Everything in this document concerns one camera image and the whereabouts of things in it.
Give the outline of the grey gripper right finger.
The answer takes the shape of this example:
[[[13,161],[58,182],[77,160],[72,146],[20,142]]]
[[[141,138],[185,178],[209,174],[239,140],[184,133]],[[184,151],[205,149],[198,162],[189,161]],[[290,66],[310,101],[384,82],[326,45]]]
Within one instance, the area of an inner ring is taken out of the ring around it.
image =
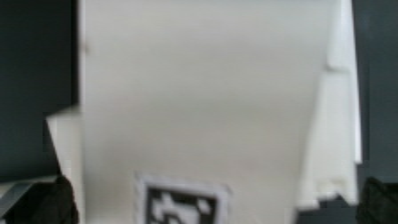
[[[370,177],[361,191],[358,224],[398,224],[398,183]]]

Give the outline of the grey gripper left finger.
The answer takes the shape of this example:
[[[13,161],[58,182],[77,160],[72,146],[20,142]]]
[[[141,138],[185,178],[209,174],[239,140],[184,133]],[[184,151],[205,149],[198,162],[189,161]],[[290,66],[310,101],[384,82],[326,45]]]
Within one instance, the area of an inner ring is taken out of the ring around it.
[[[81,224],[75,190],[65,176],[11,187],[0,197],[0,224]]]

